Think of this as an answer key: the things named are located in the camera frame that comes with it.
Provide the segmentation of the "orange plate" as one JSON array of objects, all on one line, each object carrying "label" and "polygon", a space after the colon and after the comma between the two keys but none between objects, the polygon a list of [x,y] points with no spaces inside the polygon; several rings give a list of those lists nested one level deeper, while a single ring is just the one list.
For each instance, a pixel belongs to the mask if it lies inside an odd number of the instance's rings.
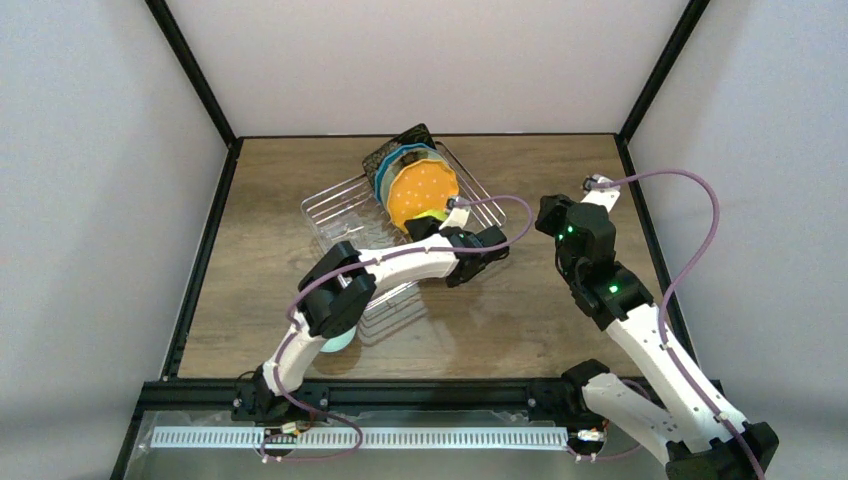
[{"label": "orange plate", "polygon": [[457,176],[445,162],[424,159],[404,167],[393,180],[385,207],[391,222],[407,233],[407,220],[430,210],[443,210],[459,194]]}]

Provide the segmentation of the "light blue floral plate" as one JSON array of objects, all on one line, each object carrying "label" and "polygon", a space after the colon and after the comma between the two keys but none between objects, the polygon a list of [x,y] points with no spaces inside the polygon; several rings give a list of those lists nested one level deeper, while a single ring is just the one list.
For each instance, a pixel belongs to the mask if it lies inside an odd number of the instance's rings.
[{"label": "light blue floral plate", "polygon": [[379,188],[381,203],[384,203],[389,198],[391,185],[398,174],[407,166],[421,160],[444,161],[445,158],[440,152],[429,148],[417,148],[401,154],[388,165],[383,174]]}]

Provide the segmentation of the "metal wire dish rack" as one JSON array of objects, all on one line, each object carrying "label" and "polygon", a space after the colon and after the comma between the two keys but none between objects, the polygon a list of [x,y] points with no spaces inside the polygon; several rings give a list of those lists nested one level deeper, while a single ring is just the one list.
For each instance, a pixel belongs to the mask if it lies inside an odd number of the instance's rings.
[{"label": "metal wire dish rack", "polygon": [[[451,149],[440,140],[435,144],[455,171],[462,197],[490,197]],[[307,197],[301,203],[301,211],[323,252],[340,241],[350,241],[357,249],[383,249],[410,242],[408,235],[391,223],[364,173]],[[492,225],[503,228],[507,222],[506,213],[496,201],[472,206],[471,212],[465,230],[477,232]],[[366,315],[376,314],[378,306],[396,297],[399,300],[401,293],[413,286],[415,283],[405,283],[378,293],[366,307]]]}]

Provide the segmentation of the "black floral square plate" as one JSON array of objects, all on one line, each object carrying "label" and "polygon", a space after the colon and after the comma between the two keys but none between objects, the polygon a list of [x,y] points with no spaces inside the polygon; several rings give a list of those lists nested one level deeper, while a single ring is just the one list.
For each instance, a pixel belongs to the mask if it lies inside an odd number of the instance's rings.
[{"label": "black floral square plate", "polygon": [[384,160],[401,147],[422,144],[431,149],[436,148],[435,141],[424,123],[416,124],[402,133],[383,143],[375,151],[362,160],[363,172],[373,190],[377,190],[377,173]]}]

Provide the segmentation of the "yellow-green small bowl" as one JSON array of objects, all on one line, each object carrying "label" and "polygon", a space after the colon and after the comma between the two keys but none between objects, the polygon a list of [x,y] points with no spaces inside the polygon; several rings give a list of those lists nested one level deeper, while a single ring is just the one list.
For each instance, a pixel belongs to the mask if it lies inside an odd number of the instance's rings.
[{"label": "yellow-green small bowl", "polygon": [[448,216],[449,213],[445,210],[431,209],[416,215],[415,219],[433,218],[441,224],[448,218]]}]

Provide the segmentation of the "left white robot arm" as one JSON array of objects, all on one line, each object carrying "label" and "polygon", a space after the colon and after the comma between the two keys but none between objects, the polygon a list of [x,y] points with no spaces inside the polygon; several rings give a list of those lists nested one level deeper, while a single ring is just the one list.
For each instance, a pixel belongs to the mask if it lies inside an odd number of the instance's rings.
[{"label": "left white robot arm", "polygon": [[453,288],[509,254],[509,240],[497,226],[474,233],[423,217],[409,221],[407,229],[412,241],[395,247],[357,249],[339,242],[301,279],[285,312],[290,327],[255,374],[259,391],[277,398],[299,389],[323,346],[354,329],[384,293],[429,279]]}]

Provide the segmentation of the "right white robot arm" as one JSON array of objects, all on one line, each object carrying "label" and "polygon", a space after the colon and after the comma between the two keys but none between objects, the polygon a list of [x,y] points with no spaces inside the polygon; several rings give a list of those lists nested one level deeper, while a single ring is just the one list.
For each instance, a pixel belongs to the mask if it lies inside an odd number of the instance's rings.
[{"label": "right white robot arm", "polygon": [[661,319],[643,282],[616,259],[609,211],[617,193],[540,200],[536,229],[555,241],[555,266],[577,307],[639,368],[660,403],[599,362],[566,372],[590,412],[616,424],[670,479],[762,479],[779,439],[752,423],[706,378]]}]

